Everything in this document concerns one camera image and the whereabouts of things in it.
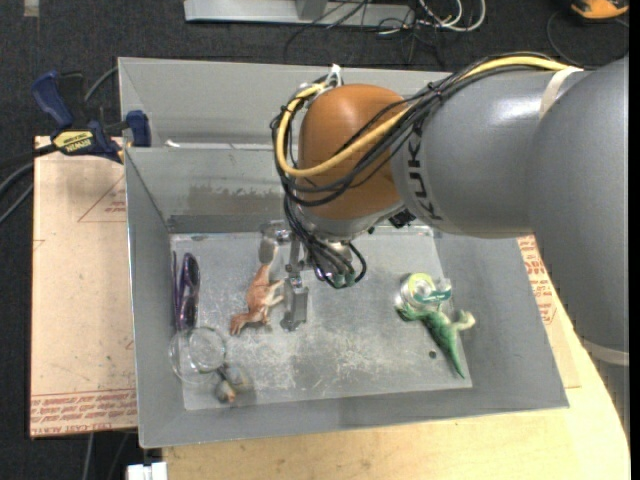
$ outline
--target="yellow clamp label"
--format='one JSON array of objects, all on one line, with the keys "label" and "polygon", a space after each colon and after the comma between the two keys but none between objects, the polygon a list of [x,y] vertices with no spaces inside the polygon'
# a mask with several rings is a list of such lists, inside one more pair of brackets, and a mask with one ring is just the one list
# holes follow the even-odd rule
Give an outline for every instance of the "yellow clamp label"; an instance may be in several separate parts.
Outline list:
[{"label": "yellow clamp label", "polygon": [[87,130],[62,132],[53,139],[54,145],[64,153],[73,153],[93,144],[93,134]]}]

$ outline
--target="metal stand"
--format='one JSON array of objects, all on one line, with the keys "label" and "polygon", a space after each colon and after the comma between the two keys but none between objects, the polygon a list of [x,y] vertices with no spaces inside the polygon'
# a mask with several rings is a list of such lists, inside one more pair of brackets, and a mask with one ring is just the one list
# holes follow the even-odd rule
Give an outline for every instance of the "metal stand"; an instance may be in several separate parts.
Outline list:
[{"label": "metal stand", "polygon": [[185,0],[188,22],[250,22],[373,27],[388,18],[410,19],[405,5],[367,4],[363,0]]}]

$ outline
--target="blue clamp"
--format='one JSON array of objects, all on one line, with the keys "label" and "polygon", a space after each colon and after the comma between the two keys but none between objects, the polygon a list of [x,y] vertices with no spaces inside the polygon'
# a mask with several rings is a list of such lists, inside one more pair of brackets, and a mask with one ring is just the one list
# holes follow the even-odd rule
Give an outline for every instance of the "blue clamp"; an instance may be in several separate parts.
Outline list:
[{"label": "blue clamp", "polygon": [[59,76],[56,70],[51,70],[40,76],[31,85],[31,94],[38,106],[49,114],[56,122],[56,130],[51,135],[51,142],[58,151],[66,155],[96,155],[122,162],[122,148],[107,132],[122,131],[130,128],[133,133],[134,145],[140,147],[151,146],[151,130],[147,116],[141,110],[134,110],[127,114],[126,120],[116,125],[104,127],[97,119],[84,122],[85,106],[81,94],[82,75],[74,80],[65,78],[66,94],[75,104],[75,112],[69,109],[65,98],[61,95]]}]

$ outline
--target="gray floor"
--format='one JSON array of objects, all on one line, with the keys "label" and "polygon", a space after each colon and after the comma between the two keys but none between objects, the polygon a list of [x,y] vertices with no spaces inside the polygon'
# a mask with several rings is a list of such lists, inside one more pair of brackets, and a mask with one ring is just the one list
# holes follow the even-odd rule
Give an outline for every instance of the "gray floor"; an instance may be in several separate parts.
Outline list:
[{"label": "gray floor", "polygon": [[[24,16],[24,0],[0,0],[0,161],[30,151],[33,136],[53,131],[53,123],[33,101],[30,85],[54,68],[60,72],[80,70],[92,82],[114,66],[119,56],[335,62],[450,71],[494,53],[535,50],[554,55],[546,36],[547,20],[557,10],[552,0],[487,0],[486,22],[477,31],[455,35],[428,30],[413,41],[413,48],[410,38],[383,40],[353,28],[307,27],[300,32],[300,27],[286,25],[187,24],[183,1],[40,0],[39,18],[35,18]],[[551,28],[558,46],[581,63],[603,64],[628,48],[628,28],[618,24],[582,26],[559,16]],[[105,84],[94,98],[108,122],[119,118],[115,84]],[[10,173],[10,169],[0,171],[0,180]],[[30,181],[31,177],[25,176],[2,197],[0,213]],[[27,198],[0,224],[0,311],[4,317],[0,338],[0,477],[80,478],[88,437],[32,441],[27,434],[32,210]],[[106,478],[116,456],[114,478],[125,464],[143,460],[135,435],[98,434],[93,444],[89,478]]]}]

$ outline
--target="green toy dinosaur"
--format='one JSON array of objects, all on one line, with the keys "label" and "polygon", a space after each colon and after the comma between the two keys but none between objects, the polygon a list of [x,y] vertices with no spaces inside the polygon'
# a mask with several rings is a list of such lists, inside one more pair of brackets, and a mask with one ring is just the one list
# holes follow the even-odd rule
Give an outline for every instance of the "green toy dinosaur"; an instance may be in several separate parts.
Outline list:
[{"label": "green toy dinosaur", "polygon": [[469,329],[476,323],[473,315],[468,311],[460,311],[458,320],[452,322],[439,305],[418,310],[404,303],[396,306],[396,310],[404,320],[422,320],[424,322],[433,340],[449,357],[456,372],[464,379],[458,353],[458,332]]}]

